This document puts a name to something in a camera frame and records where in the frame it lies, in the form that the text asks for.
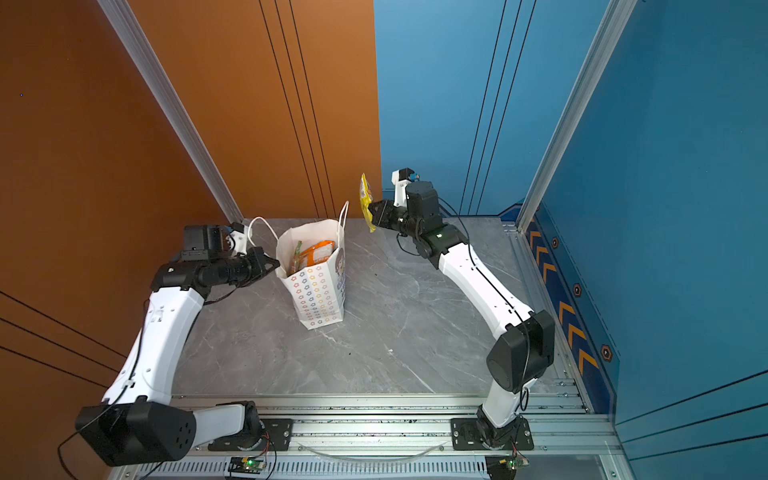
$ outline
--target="black line on wall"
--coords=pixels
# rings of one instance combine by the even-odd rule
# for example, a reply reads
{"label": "black line on wall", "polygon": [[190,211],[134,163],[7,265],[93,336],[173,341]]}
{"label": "black line on wall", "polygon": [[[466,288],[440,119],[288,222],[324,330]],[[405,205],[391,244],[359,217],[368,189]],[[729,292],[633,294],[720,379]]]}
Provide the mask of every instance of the black line on wall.
{"label": "black line on wall", "polygon": [[23,331],[23,332],[29,333],[30,335],[36,336],[36,337],[38,337],[39,339],[45,340],[45,341],[46,341],[46,342],[48,342],[48,343],[53,343],[54,345],[56,345],[56,346],[58,346],[58,347],[61,347],[62,349],[64,349],[64,350],[67,350],[67,351],[68,351],[68,352],[70,352],[70,353],[74,353],[75,355],[77,355],[77,356],[80,356],[80,357],[82,357],[82,358],[84,358],[84,359],[86,359],[86,360],[90,360],[90,361],[92,361],[93,363],[95,363],[95,364],[97,364],[97,365],[101,365],[101,366],[103,366],[105,369],[110,369],[111,371],[113,371],[113,372],[115,372],[115,373],[117,373],[117,372],[118,372],[118,370],[116,370],[116,369],[113,369],[113,368],[112,368],[112,367],[110,367],[109,365],[105,365],[104,363],[98,362],[97,360],[94,360],[94,359],[92,359],[92,358],[91,358],[91,357],[89,357],[89,356],[83,355],[82,353],[76,352],[76,351],[74,351],[73,349],[70,349],[70,348],[68,348],[68,347],[66,347],[66,346],[63,346],[63,345],[62,345],[62,344],[60,344],[60,343],[56,343],[56,342],[54,342],[53,340],[47,339],[47,338],[45,338],[43,335],[38,335],[37,333],[35,333],[35,332],[32,332],[31,330],[27,330],[27,329],[26,329],[26,328],[24,328],[23,326],[20,326],[20,325],[16,325],[15,323],[13,323],[13,322],[12,322],[12,321],[10,321],[10,320],[7,320],[7,319],[4,319],[4,318],[0,317],[0,322],[5,322],[5,323],[7,323],[8,325],[14,326],[14,327],[16,327],[17,329],[20,329],[20,330],[21,330],[21,331]]}
{"label": "black line on wall", "polygon": [[301,105],[301,94],[299,93],[299,84],[296,83],[296,73],[293,71],[293,61],[290,59],[290,50],[288,49],[288,41],[286,40],[286,32],[283,30],[283,20],[280,17],[280,9],[277,7],[277,0],[275,2],[275,10],[277,10],[277,21],[280,23],[280,31],[283,33],[283,43],[286,46],[286,55],[288,55],[288,65],[290,66],[290,74],[293,77],[293,87],[296,89],[296,99],[299,101],[299,110],[301,111],[301,119],[304,120],[304,131],[306,132],[306,142],[310,144],[310,154],[312,155],[312,165],[315,166],[315,176],[317,177],[317,186],[320,188],[320,198],[323,199],[323,209],[326,211],[326,217],[328,217],[328,207],[326,206],[326,196],[323,193],[323,183],[320,182],[320,172],[317,168],[317,161],[315,160],[315,150],[312,148],[312,139],[310,138],[310,128],[306,125],[306,115],[304,114],[304,106]]}
{"label": "black line on wall", "polygon": [[310,88],[310,78],[306,74],[306,64],[304,63],[304,52],[301,50],[301,40],[299,39],[299,29],[296,27],[296,16],[293,14],[293,0],[288,0],[290,6],[290,16],[293,19],[293,30],[296,32],[296,43],[299,44],[299,56],[301,57],[301,67],[304,70],[304,80],[306,80],[306,91],[310,94],[310,107],[312,108],[312,117],[315,120],[315,131],[317,132],[317,141],[320,145],[320,156],[323,159],[323,168],[326,171],[326,181],[328,182],[328,193],[331,197],[331,207],[333,213],[336,213],[336,203],[333,201],[333,188],[331,187],[331,180],[328,177],[328,165],[326,165],[326,154],[323,151],[323,139],[320,137],[320,128],[317,124],[317,115],[315,114],[315,103],[312,100],[312,88]]}
{"label": "black line on wall", "polygon": [[62,372],[62,373],[66,373],[67,375],[71,375],[71,376],[75,377],[76,379],[85,380],[86,382],[88,382],[88,383],[93,383],[93,384],[94,384],[94,385],[96,385],[96,386],[100,386],[100,387],[103,387],[103,388],[108,388],[106,385],[102,385],[102,384],[100,384],[99,382],[94,382],[93,380],[90,380],[90,379],[86,379],[86,378],[85,378],[85,377],[83,377],[83,376],[79,376],[77,373],[72,373],[72,372],[69,372],[69,371],[67,371],[67,370],[64,370],[64,369],[60,369],[60,368],[58,368],[57,366],[53,366],[53,365],[51,365],[50,363],[46,363],[46,362],[43,362],[43,361],[41,361],[41,360],[38,360],[38,359],[33,359],[33,358],[32,358],[32,357],[30,357],[30,356],[26,356],[26,355],[25,355],[25,354],[23,354],[23,353],[19,353],[19,352],[15,351],[15,350],[11,350],[11,349],[9,349],[8,347],[4,347],[4,346],[0,345],[0,349],[3,349],[3,350],[5,350],[6,352],[10,352],[10,353],[13,353],[14,355],[18,355],[18,356],[20,356],[20,357],[22,357],[22,358],[25,358],[25,359],[27,359],[27,360],[31,360],[32,362],[36,362],[36,363],[39,363],[40,365],[45,365],[45,366],[47,366],[47,367],[50,367],[50,368],[52,368],[53,370],[58,370],[59,372]]}
{"label": "black line on wall", "polygon": [[128,357],[126,357],[125,355],[123,355],[122,353],[118,352],[117,350],[115,350],[115,349],[112,349],[112,348],[110,348],[110,347],[106,346],[105,344],[103,344],[103,343],[99,342],[99,341],[98,341],[98,340],[96,340],[96,339],[93,339],[93,338],[91,338],[91,337],[90,337],[90,336],[88,336],[88,335],[85,335],[85,334],[84,334],[84,333],[82,333],[82,332],[78,332],[76,329],[74,329],[74,328],[70,327],[69,325],[67,325],[67,324],[65,324],[65,323],[63,323],[63,322],[60,322],[60,321],[56,320],[54,317],[52,317],[52,316],[50,316],[50,315],[48,315],[48,314],[46,314],[46,313],[43,313],[43,312],[41,312],[40,310],[38,310],[38,309],[34,308],[33,306],[30,306],[30,305],[28,305],[27,303],[24,303],[24,302],[22,302],[21,300],[17,299],[16,297],[14,297],[14,296],[10,296],[10,295],[8,295],[6,292],[3,292],[2,290],[0,290],[0,294],[2,294],[3,296],[6,296],[6,297],[7,297],[7,298],[9,298],[10,300],[13,300],[14,302],[18,303],[19,305],[22,305],[22,306],[25,306],[25,307],[27,307],[28,309],[30,309],[31,311],[33,311],[33,312],[35,312],[35,313],[38,313],[38,314],[40,314],[40,315],[43,315],[45,318],[47,318],[47,319],[51,320],[52,322],[55,322],[55,323],[57,323],[57,324],[59,324],[59,325],[63,326],[65,329],[67,329],[67,330],[70,330],[70,331],[72,331],[72,332],[74,332],[74,333],[77,333],[79,336],[81,336],[81,337],[83,337],[83,338],[86,338],[86,339],[89,339],[90,341],[92,341],[93,343],[96,343],[97,345],[103,346],[105,349],[109,350],[110,352],[116,353],[116,354],[118,354],[119,356],[123,357],[124,359],[128,358]]}
{"label": "black line on wall", "polygon": [[504,23],[504,12],[507,9],[507,0],[504,0],[502,8],[502,19],[498,21],[498,31],[496,32],[496,43],[493,45],[493,55],[491,55],[491,66],[488,67],[488,80],[485,81],[485,92],[482,95],[482,104],[480,105],[480,116],[478,117],[478,127],[475,129],[475,140],[472,142],[472,152],[469,154],[469,165],[467,166],[467,177],[464,179],[464,191],[462,192],[462,202],[458,205],[458,212],[462,212],[464,207],[464,196],[467,193],[467,183],[469,182],[469,173],[472,171],[472,157],[475,155],[475,145],[478,142],[478,133],[480,131],[480,120],[482,120],[482,111],[485,107],[485,97],[488,96],[488,84],[491,82],[491,72],[493,71],[493,61],[496,57],[496,48],[498,47],[498,36],[502,33],[502,23]]}
{"label": "black line on wall", "polygon": [[726,440],[724,442],[709,443],[709,444],[706,444],[706,445],[699,445],[699,446],[696,446],[696,447],[688,447],[687,449],[672,450],[671,452],[654,453],[653,455],[644,455],[642,457],[629,458],[628,460],[630,462],[633,462],[635,460],[643,460],[644,458],[661,457],[662,455],[671,455],[673,453],[689,452],[691,450],[698,450],[698,449],[706,449],[708,447],[717,447],[719,445],[727,445],[729,443],[745,442],[746,440],[761,439],[763,437],[768,437],[768,433],[761,433],[759,435],[752,435],[752,436],[749,436],[749,437],[742,437],[740,439]]}
{"label": "black line on wall", "polygon": [[531,20],[533,19],[533,12],[536,10],[536,1],[533,2],[533,8],[531,9],[531,16],[528,18],[528,27],[525,29],[525,36],[523,37],[523,43],[520,45],[520,53],[518,54],[518,63],[515,66],[515,74],[512,75],[512,83],[509,85],[509,93],[507,93],[507,102],[504,104],[504,112],[502,113],[502,121],[498,125],[498,131],[496,132],[496,141],[493,143],[493,151],[491,152],[491,159],[488,161],[488,169],[485,171],[485,180],[482,182],[482,190],[480,190],[480,198],[478,199],[478,206],[475,210],[475,215],[480,211],[480,202],[482,202],[482,195],[485,193],[485,184],[488,183],[488,174],[491,172],[491,164],[493,163],[493,156],[496,153],[496,145],[498,145],[498,136],[502,132],[504,126],[504,117],[507,115],[507,106],[509,106],[509,97],[512,95],[512,87],[515,86],[515,79],[518,77],[518,68],[520,68],[520,58],[523,56],[523,49],[525,48],[525,39],[528,38],[528,29],[531,28]]}
{"label": "black line on wall", "polygon": [[641,417],[645,417],[646,415],[650,415],[651,413],[660,412],[661,410],[668,409],[668,408],[670,408],[672,406],[680,405],[681,403],[685,403],[688,400],[697,399],[700,396],[705,396],[705,395],[707,395],[709,393],[716,392],[717,390],[726,389],[726,388],[728,388],[730,386],[736,385],[737,383],[741,383],[741,382],[745,382],[747,380],[751,380],[751,379],[756,378],[758,376],[765,375],[766,373],[768,373],[768,370],[763,370],[762,372],[754,373],[753,375],[750,375],[750,376],[745,376],[742,379],[738,379],[738,380],[735,380],[735,381],[733,381],[731,383],[726,383],[725,385],[721,385],[721,386],[716,387],[714,389],[707,390],[706,392],[702,392],[702,393],[696,394],[694,396],[690,396],[687,399],[678,400],[677,402],[670,403],[669,405],[665,405],[663,407],[659,407],[657,409],[651,410],[650,412],[645,412],[645,413],[642,413],[640,415],[636,415],[636,416],[632,417],[631,419],[622,420],[621,422],[617,422],[616,425],[621,425],[623,423],[631,422],[632,420],[637,420],[637,419],[639,419]]}
{"label": "black line on wall", "polygon": [[272,55],[275,58],[275,66],[277,67],[277,74],[280,76],[280,84],[283,86],[283,95],[286,98],[286,106],[288,107],[288,115],[290,115],[290,123],[293,125],[293,133],[296,135],[296,144],[299,147],[299,154],[301,155],[301,163],[304,164],[304,173],[306,174],[306,182],[310,186],[310,193],[312,194],[312,202],[315,204],[315,213],[317,218],[320,218],[320,211],[317,209],[317,200],[315,199],[315,192],[312,189],[312,181],[310,180],[310,171],[306,168],[306,160],[304,160],[304,152],[301,149],[301,142],[299,141],[299,131],[296,129],[296,122],[293,120],[293,112],[290,110],[290,103],[288,102],[288,92],[286,91],[285,82],[283,82],[283,74],[280,72],[280,64],[277,62],[277,53],[275,52],[275,45],[272,43],[272,35],[270,34],[270,26],[266,23],[266,15],[264,14],[264,5],[259,0],[259,7],[261,8],[261,17],[264,19],[264,27],[266,28],[266,36],[270,39],[270,47],[272,47]]}
{"label": "black line on wall", "polygon": [[637,438],[634,438],[634,439],[630,439],[630,440],[624,440],[624,441],[623,441],[623,442],[621,442],[621,443],[628,443],[628,442],[634,442],[635,440],[640,440],[640,439],[647,439],[648,437],[652,437],[652,436],[655,436],[655,435],[661,435],[662,433],[668,433],[668,432],[672,432],[673,430],[684,429],[684,428],[686,428],[686,427],[690,427],[690,426],[693,426],[693,425],[698,425],[698,424],[700,424],[700,423],[706,423],[706,422],[710,422],[710,421],[712,421],[712,420],[717,420],[717,419],[724,419],[725,417],[729,417],[729,416],[731,416],[731,415],[736,415],[736,414],[738,414],[738,413],[744,413],[744,412],[749,412],[750,410],[761,409],[761,408],[763,408],[764,406],[768,406],[768,402],[766,402],[766,403],[761,403],[760,405],[755,405],[755,406],[751,406],[751,407],[746,407],[745,409],[736,410],[736,411],[734,411],[734,412],[730,412],[730,413],[724,413],[724,414],[722,414],[722,415],[715,415],[714,417],[710,417],[710,418],[708,418],[708,419],[704,419],[704,420],[697,420],[696,422],[691,422],[691,423],[687,423],[687,424],[685,424],[685,425],[680,425],[679,427],[672,427],[671,429],[662,430],[662,431],[660,431],[660,432],[649,433],[648,435],[643,435],[643,436],[640,436],[640,437],[637,437]]}
{"label": "black line on wall", "polygon": [[509,61],[509,51],[512,48],[512,40],[515,39],[515,30],[518,27],[518,19],[520,18],[520,8],[523,5],[523,1],[520,0],[518,4],[518,14],[515,16],[515,24],[512,26],[512,35],[509,37],[509,46],[507,47],[507,56],[504,59],[504,67],[502,68],[502,77],[498,81],[498,88],[496,89],[496,99],[493,101],[493,110],[491,110],[491,121],[488,122],[488,131],[485,132],[485,142],[482,146],[482,153],[480,154],[480,163],[478,164],[478,173],[475,175],[475,186],[472,187],[472,196],[469,198],[469,206],[467,207],[467,213],[472,210],[472,201],[475,199],[475,191],[478,187],[478,179],[480,178],[480,170],[482,169],[482,158],[485,156],[485,148],[488,146],[488,136],[491,134],[491,127],[493,126],[493,117],[496,114],[496,104],[498,103],[498,94],[502,91],[502,83],[504,83],[504,73],[507,71],[507,62]]}

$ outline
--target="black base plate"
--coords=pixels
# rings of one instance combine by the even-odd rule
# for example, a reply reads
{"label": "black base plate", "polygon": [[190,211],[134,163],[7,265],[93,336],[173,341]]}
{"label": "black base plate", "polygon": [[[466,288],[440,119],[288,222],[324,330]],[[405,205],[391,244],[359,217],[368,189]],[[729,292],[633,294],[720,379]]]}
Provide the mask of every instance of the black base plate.
{"label": "black base plate", "polygon": [[[285,452],[293,435],[292,419],[261,419],[270,434],[273,445],[270,449]],[[251,435],[230,435],[216,439],[208,445],[209,452],[261,452],[266,448],[266,439],[259,439],[254,445]]]}
{"label": "black base plate", "polygon": [[[483,445],[477,426],[475,425],[476,422],[477,419],[451,419],[451,434],[453,437],[454,450],[491,450]],[[531,428],[528,426],[528,420],[519,416],[512,420],[512,428],[514,431],[509,442],[500,449],[493,450],[512,450],[513,442],[517,450],[533,450],[533,435],[531,435]]]}

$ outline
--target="white rope handle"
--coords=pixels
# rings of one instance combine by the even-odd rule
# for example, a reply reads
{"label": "white rope handle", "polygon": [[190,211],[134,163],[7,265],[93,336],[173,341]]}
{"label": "white rope handle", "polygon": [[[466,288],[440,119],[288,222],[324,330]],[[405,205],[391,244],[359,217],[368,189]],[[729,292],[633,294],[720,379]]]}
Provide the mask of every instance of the white rope handle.
{"label": "white rope handle", "polygon": [[251,238],[251,233],[253,232],[253,222],[255,222],[256,220],[263,221],[264,224],[270,229],[270,232],[272,232],[272,235],[275,236],[275,240],[278,240],[277,233],[275,233],[275,230],[272,229],[272,225],[270,225],[269,222],[264,220],[264,217],[256,217],[253,220],[251,220],[250,223],[248,224],[248,241],[250,242],[251,245],[253,245],[254,247],[256,246],[256,244],[253,242],[253,238]]}
{"label": "white rope handle", "polygon": [[346,215],[349,213],[349,200],[344,203],[344,206],[341,208],[341,213],[339,214],[339,225],[336,226],[336,239],[341,238],[339,236],[339,232],[341,229],[346,228]]}

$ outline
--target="blue border strip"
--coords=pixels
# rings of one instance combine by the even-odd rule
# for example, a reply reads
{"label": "blue border strip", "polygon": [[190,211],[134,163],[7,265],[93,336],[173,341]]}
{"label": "blue border strip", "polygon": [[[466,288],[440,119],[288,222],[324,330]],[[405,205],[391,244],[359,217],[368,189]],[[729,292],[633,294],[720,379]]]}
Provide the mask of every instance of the blue border strip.
{"label": "blue border strip", "polygon": [[[607,414],[613,419],[619,355],[599,320],[584,283],[560,241],[546,208],[539,208],[534,215],[526,230],[526,240],[558,315],[558,322],[571,347],[571,354],[584,380],[592,407],[595,413]],[[579,297],[573,294],[573,285],[576,283],[582,287]],[[601,354],[604,346],[612,353],[610,362]]]}

